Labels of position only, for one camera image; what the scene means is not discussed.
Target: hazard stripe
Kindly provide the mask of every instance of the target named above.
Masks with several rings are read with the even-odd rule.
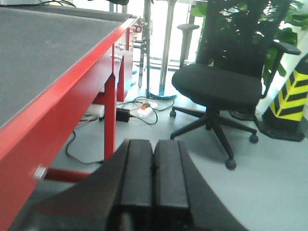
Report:
[[[289,80],[290,80],[291,85],[293,85],[293,83],[295,81],[295,77],[294,77],[293,73],[290,75]]]
[[[302,120],[303,114],[304,114],[304,112],[301,111],[301,112],[286,115],[286,116],[284,115],[284,116],[280,116],[280,117],[276,116],[276,117],[279,118],[279,119],[288,119],[288,120],[300,122]]]
[[[293,75],[295,76],[294,78],[296,78],[297,80],[307,80],[308,79],[307,74],[299,73],[296,70],[294,70]]]
[[[285,99],[288,95],[288,90],[287,90],[287,87],[286,85],[284,84],[283,87],[282,87],[282,96],[283,96],[283,99]]]
[[[308,85],[308,80],[301,80],[301,81],[298,81],[296,84],[295,84],[295,87],[302,87],[302,86],[305,86],[305,85]]]
[[[279,106],[279,98],[278,97],[275,97],[274,99],[274,105],[275,105],[275,114],[278,113],[279,109],[280,109],[280,106]]]
[[[308,85],[298,86],[298,87],[294,87],[294,85],[291,84],[290,80],[286,81],[285,86],[287,88],[288,92],[287,94],[299,94],[308,91]]]
[[[306,104],[306,99],[300,99],[300,100],[294,100],[294,101],[280,101],[280,109],[287,109],[287,108],[292,108],[292,107],[297,107],[297,106],[301,106],[301,105],[305,105]]]
[[[273,112],[273,115],[276,116],[276,112],[275,112],[275,111],[276,111],[276,108],[275,108],[274,103],[271,103],[269,107],[270,107],[270,109],[271,109],[271,112]]]
[[[294,100],[301,100],[301,99],[306,99],[308,95],[308,92],[300,93],[300,94],[295,94],[295,95],[290,95],[288,98],[287,102],[294,101]]]
[[[287,108],[287,109],[282,109],[281,112],[279,113],[279,116],[285,116],[288,114],[294,114],[298,113],[304,110],[304,106],[298,106],[298,107],[292,107],[292,108]]]

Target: electrical outlet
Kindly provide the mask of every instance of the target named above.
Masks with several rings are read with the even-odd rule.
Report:
[[[140,108],[140,109],[137,111],[137,115],[138,115],[139,117],[147,117],[152,111],[153,111],[153,109],[152,109],[151,107],[147,107],[145,110],[143,110],[143,109]]]
[[[155,102],[149,102],[149,103],[150,103],[151,108],[157,108],[158,106],[158,104]]]
[[[100,104],[91,104],[90,107],[86,111],[86,115],[98,116],[99,118],[103,118],[105,112],[105,106]]]

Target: table leg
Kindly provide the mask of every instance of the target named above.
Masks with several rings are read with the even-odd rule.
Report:
[[[105,83],[105,138],[104,160],[108,160],[115,151],[116,140],[116,77],[112,74]]]
[[[173,12],[174,12],[174,6],[175,6],[176,1],[177,0],[168,1],[165,43],[164,43],[162,69],[160,73],[160,82],[159,82],[159,93],[158,93],[159,96],[164,96],[165,94],[166,74],[167,74],[168,57],[169,57],[169,46],[170,46],[171,29],[172,29],[172,22],[173,22]]]
[[[77,183],[88,177],[91,173],[70,171],[57,168],[48,168],[45,180],[57,180],[63,182]]]

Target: chair backrest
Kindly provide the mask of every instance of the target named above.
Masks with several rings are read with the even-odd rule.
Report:
[[[262,77],[290,0],[209,0],[197,63]]]

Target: black cable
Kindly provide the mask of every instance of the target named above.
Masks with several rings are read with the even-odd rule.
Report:
[[[132,100],[132,101],[124,102],[124,103],[118,103],[117,106],[122,105],[121,108],[124,108],[124,106],[125,106],[126,104],[129,104],[129,103],[141,103],[141,104],[143,104],[143,102],[136,101],[136,100]]]
[[[172,106],[174,105],[174,99],[169,98],[169,97],[164,97],[164,98],[157,97],[157,98],[154,98],[154,97],[151,97],[151,96],[150,96],[149,98],[147,98],[147,97],[145,97],[145,96],[139,96],[139,97],[135,98],[134,100],[137,100],[137,99],[150,99],[150,100],[152,100],[152,99],[153,99],[153,100],[154,100],[154,99],[157,99],[157,100],[164,100],[164,101],[172,100],[171,105],[169,105],[169,106],[167,106],[167,107],[164,107],[164,108],[162,108],[162,109],[153,108],[154,111],[158,111],[158,112],[162,112],[162,111],[164,111],[164,110],[167,110],[167,109],[169,109],[170,107],[172,107]]]
[[[68,152],[68,147],[71,145],[71,143],[76,139],[76,132],[75,130],[73,130],[73,138],[67,143],[66,145],[66,148],[65,148],[65,154],[74,159],[75,161],[77,161],[78,163],[82,164],[82,165],[93,165],[93,164],[103,164],[104,161],[101,160],[101,161],[93,161],[93,162],[83,162],[81,160],[79,160],[77,157],[74,157],[73,155],[71,155],[69,152]]]
[[[61,6],[63,6],[62,3],[64,3],[64,4],[67,4],[67,5],[76,7],[74,4],[72,4],[71,2],[66,1],[66,0],[50,0],[50,1],[44,1],[44,2],[35,3],[35,4],[0,5],[0,7],[1,6],[5,6],[5,7],[7,7],[7,6],[40,6],[40,5],[43,5],[45,3],[50,3],[50,2],[56,2],[56,3],[60,4]]]

